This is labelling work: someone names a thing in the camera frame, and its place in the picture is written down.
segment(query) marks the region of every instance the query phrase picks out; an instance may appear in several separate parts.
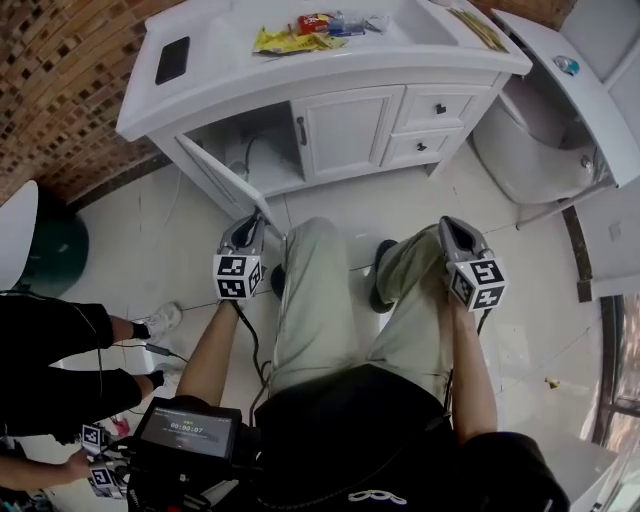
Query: tiled floor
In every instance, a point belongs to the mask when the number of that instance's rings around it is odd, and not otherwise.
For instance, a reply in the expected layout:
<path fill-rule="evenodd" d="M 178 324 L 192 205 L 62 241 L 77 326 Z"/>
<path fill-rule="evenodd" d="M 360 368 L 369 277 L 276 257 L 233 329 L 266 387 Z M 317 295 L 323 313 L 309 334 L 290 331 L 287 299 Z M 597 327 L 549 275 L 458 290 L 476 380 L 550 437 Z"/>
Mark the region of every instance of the tiled floor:
<path fill-rule="evenodd" d="M 101 302 L 111 314 L 137 319 L 175 300 L 184 321 L 171 334 L 174 350 L 188 357 L 215 311 L 212 255 L 229 218 L 182 177 L 173 208 L 178 171 L 168 167 L 90 205 L 81 212 L 91 236 L 87 269 L 65 299 Z M 325 216 L 349 240 L 354 314 L 361 343 L 369 343 L 383 319 L 366 306 L 364 276 L 377 244 L 401 240 L 442 215 L 461 217 L 487 233 L 505 260 L 511 280 L 503 305 L 482 333 L 482 345 L 498 397 L 500 426 L 508 429 L 536 418 L 575 436 L 586 437 L 599 383 L 601 326 L 597 303 L 579 304 L 577 271 L 561 216 L 518 231 L 517 208 L 495 186 L 474 152 L 464 145 L 449 168 L 428 179 L 421 168 L 349 180 L 272 201 L 277 218 L 295 226 Z M 267 257 L 277 260 L 271 249 Z M 261 358 L 270 357 L 278 302 L 268 284 L 247 308 L 260 340 Z M 239 407 L 247 419 L 258 390 L 251 365 L 251 338 L 240 326 L 234 344 L 223 405 Z M 160 359 L 141 349 L 113 348 L 105 367 L 132 373 L 151 370 Z M 95 368 L 96 355 L 65 360 L 67 368 Z M 545 379 L 558 381 L 555 389 Z M 135 423 L 139 416 L 129 415 Z M 24 440 L 27 453 L 40 460 L 64 460 L 69 452 L 46 437 Z M 85 482 L 56 489 L 64 510 L 96 509 L 82 505 L 92 495 Z M 124 504 L 102 500 L 103 510 Z"/>

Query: black handle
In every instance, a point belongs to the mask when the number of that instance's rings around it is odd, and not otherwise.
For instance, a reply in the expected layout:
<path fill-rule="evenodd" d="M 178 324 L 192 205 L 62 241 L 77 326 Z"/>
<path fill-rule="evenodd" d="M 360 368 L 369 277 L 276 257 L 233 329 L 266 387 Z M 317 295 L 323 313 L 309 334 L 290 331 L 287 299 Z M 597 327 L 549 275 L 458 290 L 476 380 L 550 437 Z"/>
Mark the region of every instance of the black handle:
<path fill-rule="evenodd" d="M 296 118 L 296 123 L 300 125 L 300 144 L 307 145 L 307 131 L 304 129 L 304 117 Z"/>

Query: black shirt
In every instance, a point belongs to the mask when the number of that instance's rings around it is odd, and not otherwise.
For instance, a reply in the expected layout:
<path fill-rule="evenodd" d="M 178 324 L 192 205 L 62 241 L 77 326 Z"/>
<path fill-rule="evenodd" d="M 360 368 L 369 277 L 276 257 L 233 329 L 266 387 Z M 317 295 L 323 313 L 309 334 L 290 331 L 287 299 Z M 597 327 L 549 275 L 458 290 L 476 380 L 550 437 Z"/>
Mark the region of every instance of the black shirt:
<path fill-rule="evenodd" d="M 369 364 L 282 391 L 256 412 L 261 476 L 216 509 L 569 510 L 532 439 L 486 434 L 459 448 L 444 414 Z"/>

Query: shoe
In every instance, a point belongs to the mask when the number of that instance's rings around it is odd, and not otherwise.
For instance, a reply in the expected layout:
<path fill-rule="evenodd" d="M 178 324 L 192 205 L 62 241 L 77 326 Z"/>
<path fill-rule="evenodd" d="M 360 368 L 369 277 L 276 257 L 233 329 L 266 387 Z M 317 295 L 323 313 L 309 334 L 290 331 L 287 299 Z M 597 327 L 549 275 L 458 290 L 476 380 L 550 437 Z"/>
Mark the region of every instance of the shoe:
<path fill-rule="evenodd" d="M 164 384 L 161 387 L 156 389 L 154 392 L 155 396 L 160 398 L 172 398 L 176 394 L 176 390 L 178 389 L 178 384 L 180 384 L 180 378 L 182 377 L 182 372 L 184 370 L 184 365 L 174 366 L 169 363 L 160 363 L 156 365 L 153 369 L 154 372 L 161 371 L 164 375 Z"/>
<path fill-rule="evenodd" d="M 380 315 L 391 311 L 395 302 L 382 302 L 382 297 L 380 297 L 380 292 L 378 291 L 378 268 L 380 267 L 380 261 L 384 254 L 394 245 L 397 245 L 397 243 L 395 240 L 385 240 L 382 242 L 376 250 L 376 259 L 373 262 L 373 287 L 371 288 L 371 295 L 369 296 L 369 306 Z"/>
<path fill-rule="evenodd" d="M 147 343 L 159 341 L 167 332 L 180 325 L 182 311 L 175 302 L 168 302 L 161 306 L 153 315 L 143 318 L 139 323 L 144 324 L 149 331 Z"/>
<path fill-rule="evenodd" d="M 282 301 L 282 296 L 284 295 L 284 281 L 285 281 L 285 273 L 282 265 L 278 265 L 271 272 L 271 289 L 276 297 L 278 297 L 279 301 Z"/>

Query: white toilet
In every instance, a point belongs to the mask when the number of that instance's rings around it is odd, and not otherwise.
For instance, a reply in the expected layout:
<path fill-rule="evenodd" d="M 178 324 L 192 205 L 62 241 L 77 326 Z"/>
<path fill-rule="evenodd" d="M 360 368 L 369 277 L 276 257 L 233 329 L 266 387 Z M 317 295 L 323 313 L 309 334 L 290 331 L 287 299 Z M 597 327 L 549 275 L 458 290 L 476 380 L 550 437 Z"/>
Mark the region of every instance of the white toilet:
<path fill-rule="evenodd" d="M 561 149 L 568 146 L 571 118 L 536 89 L 533 79 L 511 78 L 473 130 L 480 160 L 518 204 L 571 197 L 594 180 L 593 166 L 581 161 L 592 157 L 593 144 L 582 137 L 571 149 Z"/>

